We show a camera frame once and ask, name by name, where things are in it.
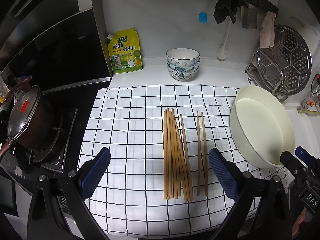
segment green logo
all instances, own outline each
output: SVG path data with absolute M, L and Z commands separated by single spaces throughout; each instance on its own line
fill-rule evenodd
M 119 42 L 119 43 L 125 42 L 125 41 L 128 41 L 127 36 L 118 38 L 118 42 Z

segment yellow seasoning packet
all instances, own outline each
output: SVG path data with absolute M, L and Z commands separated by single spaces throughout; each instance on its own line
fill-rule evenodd
M 142 69 L 139 37 L 135 29 L 119 31 L 108 44 L 114 74 Z

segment bowl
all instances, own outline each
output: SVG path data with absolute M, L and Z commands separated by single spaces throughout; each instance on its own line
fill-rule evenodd
M 169 63 L 167 63 L 167 68 L 168 68 L 170 75 L 174 79 L 179 80 L 179 81 L 187 81 L 188 79 L 192 78 L 197 73 L 199 66 L 195 70 L 190 71 L 190 72 L 179 71 L 179 67 L 176 67 L 176 69 L 172 69 L 170 67 Z
M 184 67 L 184 66 L 176 66 L 171 64 L 169 61 L 167 61 L 167 66 L 173 70 L 177 70 L 179 72 L 185 72 L 185 73 L 189 73 L 189 72 L 194 72 L 196 71 L 196 69 L 199 67 L 200 64 L 200 59 L 198 60 L 197 63 L 189 66 L 189 67 Z
M 271 93 L 245 86 L 236 95 L 230 130 L 241 155 L 257 168 L 282 167 L 282 152 L 294 153 L 294 131 L 288 113 Z
M 166 56 L 170 64 L 180 67 L 191 67 L 200 59 L 198 51 L 187 48 L 170 49 Z

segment stack of bowls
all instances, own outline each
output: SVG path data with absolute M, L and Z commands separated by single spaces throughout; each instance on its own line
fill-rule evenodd
M 179 81 L 192 78 L 199 69 L 200 53 L 193 49 L 178 48 L 167 51 L 167 68 Z

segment perforated metal plate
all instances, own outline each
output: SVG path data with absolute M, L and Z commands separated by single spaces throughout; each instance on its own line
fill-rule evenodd
M 269 49 L 261 49 L 272 61 L 258 53 L 258 65 L 262 72 L 262 80 L 272 91 L 280 81 L 278 64 L 284 73 L 283 84 L 276 92 L 282 96 L 299 93 L 307 85 L 311 74 L 311 54 L 304 39 L 294 29 L 275 26 L 275 44 Z

